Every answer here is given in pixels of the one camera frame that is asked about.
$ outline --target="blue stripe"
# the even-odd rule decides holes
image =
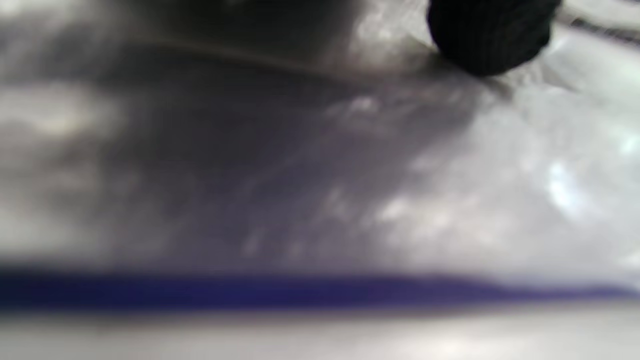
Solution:
[[[126,277],[0,274],[0,309],[267,310],[467,306],[637,299],[616,288],[525,290],[453,279],[393,277]]]

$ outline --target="blurry dark shape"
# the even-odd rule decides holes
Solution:
[[[532,60],[549,42],[561,0],[432,0],[431,36],[442,54],[477,76]]]
[[[167,32],[252,53],[309,60],[351,31],[353,0],[126,1]]]

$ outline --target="white surface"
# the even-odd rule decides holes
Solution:
[[[446,314],[14,318],[7,360],[602,360],[640,356],[640,310]]]

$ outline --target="shiny metallic surface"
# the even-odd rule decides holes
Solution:
[[[638,308],[3,320],[10,359],[637,359]]]
[[[281,3],[3,1],[2,264],[637,285],[636,48],[480,80],[424,1]]]

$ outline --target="black knitted object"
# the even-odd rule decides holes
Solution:
[[[429,28],[444,57],[477,76],[533,59],[561,0],[431,0]]]

